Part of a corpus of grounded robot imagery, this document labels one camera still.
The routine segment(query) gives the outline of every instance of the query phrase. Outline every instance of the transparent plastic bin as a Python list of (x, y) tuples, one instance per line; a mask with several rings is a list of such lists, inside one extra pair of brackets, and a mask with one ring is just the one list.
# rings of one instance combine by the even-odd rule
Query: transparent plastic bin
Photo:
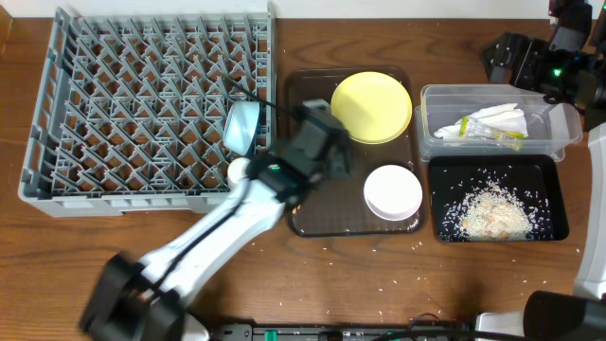
[[(547, 104), (542, 94), (502, 84), (427, 85), (421, 90), (421, 105), (415, 109), (419, 155), (423, 161), (435, 156), (547, 154), (564, 158), (564, 147), (583, 138), (577, 110), (570, 104)], [(525, 113), (528, 137), (515, 148), (488, 140), (440, 139), (434, 133), (462, 117), (494, 105), (518, 103)]]

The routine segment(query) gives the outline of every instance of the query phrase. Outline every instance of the yellow bowl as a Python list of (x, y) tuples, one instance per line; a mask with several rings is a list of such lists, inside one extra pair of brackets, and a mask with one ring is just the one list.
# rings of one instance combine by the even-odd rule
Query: yellow bowl
[(413, 105), (399, 81), (379, 73), (361, 72), (347, 77), (332, 94), (332, 114), (349, 131), (351, 139), (380, 144), (398, 137), (410, 123)]

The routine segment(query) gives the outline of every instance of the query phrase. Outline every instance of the dish rack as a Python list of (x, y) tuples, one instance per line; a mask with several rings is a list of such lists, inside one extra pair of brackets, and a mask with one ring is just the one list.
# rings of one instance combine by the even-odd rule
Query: dish rack
[[(71, 18), (57, 9), (19, 184), (53, 217), (205, 213), (229, 191), (231, 104), (275, 101), (274, 17)], [(264, 107), (255, 153), (276, 136)]]

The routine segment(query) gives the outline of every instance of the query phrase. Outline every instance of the white cloth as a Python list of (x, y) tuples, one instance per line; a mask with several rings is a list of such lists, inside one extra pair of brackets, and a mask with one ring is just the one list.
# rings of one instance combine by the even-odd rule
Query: white cloth
[[(497, 105), (477, 111), (468, 117), (475, 118), (491, 128), (508, 133), (522, 133), (524, 137), (528, 137), (524, 112), (521, 109), (514, 109), (517, 105), (517, 103)], [(444, 139), (464, 138), (459, 136), (462, 122), (461, 118), (452, 126), (440, 128), (434, 136)]]

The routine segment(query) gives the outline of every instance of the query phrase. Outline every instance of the wood grain surface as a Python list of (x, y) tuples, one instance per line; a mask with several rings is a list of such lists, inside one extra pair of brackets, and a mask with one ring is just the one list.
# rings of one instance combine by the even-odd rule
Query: wood grain surface
[[(119, 250), (141, 256), (200, 219), (187, 211), (51, 219), (19, 200), (50, 26), (16, 19), (0, 56), (0, 339), (84, 339), (76, 323), (104, 262)], [(549, 34), (546, 21), (280, 20), (278, 81), (302, 68), (396, 65), (418, 105), (425, 84), (486, 82), (479, 50), (506, 30)], [(281, 222), (225, 265), (194, 312), (210, 324), (394, 325), (425, 312), (461, 321), (522, 310), (535, 290), (570, 294), (590, 201), (586, 137), (558, 171), (571, 229), (563, 242), (447, 244), (431, 221), (412, 236), (308, 240)]]

